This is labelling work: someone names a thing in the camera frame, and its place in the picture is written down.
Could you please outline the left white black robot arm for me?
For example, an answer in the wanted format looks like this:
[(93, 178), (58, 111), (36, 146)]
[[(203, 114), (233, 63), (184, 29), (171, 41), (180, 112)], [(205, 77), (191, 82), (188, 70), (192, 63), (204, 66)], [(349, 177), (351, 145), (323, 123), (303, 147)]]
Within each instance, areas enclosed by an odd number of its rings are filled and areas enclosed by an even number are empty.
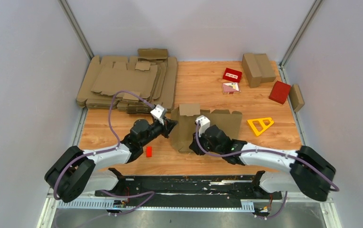
[(115, 164), (127, 164), (139, 158), (143, 148), (162, 135), (165, 138), (177, 125), (176, 120), (163, 118), (149, 124), (145, 119), (137, 120), (129, 134), (119, 146), (99, 150), (81, 150), (69, 147), (55, 164), (46, 172), (44, 180), (53, 188), (58, 200), (65, 203), (78, 198), (84, 192), (108, 190), (113, 196), (125, 192), (125, 183), (118, 171), (102, 171)]

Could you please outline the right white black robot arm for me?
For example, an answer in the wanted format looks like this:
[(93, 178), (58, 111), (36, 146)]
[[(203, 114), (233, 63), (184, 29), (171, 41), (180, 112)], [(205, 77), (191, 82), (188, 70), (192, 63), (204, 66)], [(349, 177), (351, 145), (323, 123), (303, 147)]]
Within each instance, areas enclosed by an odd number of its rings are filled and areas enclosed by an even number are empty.
[(231, 139), (216, 125), (197, 123), (190, 149), (198, 155), (219, 157), (233, 165), (262, 166), (278, 170), (278, 176), (260, 175), (251, 185), (257, 198), (276, 191), (300, 191), (307, 197), (324, 202), (330, 192), (339, 192), (333, 182), (335, 167), (313, 148), (302, 145), (298, 150), (278, 150), (247, 141)]

